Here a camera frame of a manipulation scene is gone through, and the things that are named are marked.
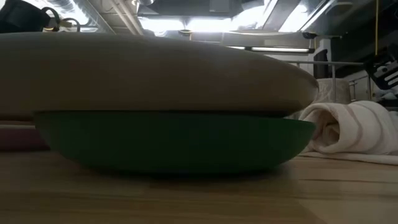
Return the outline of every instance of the white towel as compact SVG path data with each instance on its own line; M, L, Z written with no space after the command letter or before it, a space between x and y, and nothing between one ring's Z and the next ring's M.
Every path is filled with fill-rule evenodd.
M317 126L301 156L398 165L398 115L377 103L315 103L299 119Z

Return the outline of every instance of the green bowl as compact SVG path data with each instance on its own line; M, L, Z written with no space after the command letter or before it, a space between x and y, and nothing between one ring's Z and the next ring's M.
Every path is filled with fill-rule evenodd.
M54 111L34 119L52 149L84 166L161 174L268 169L300 153L315 129L230 114Z

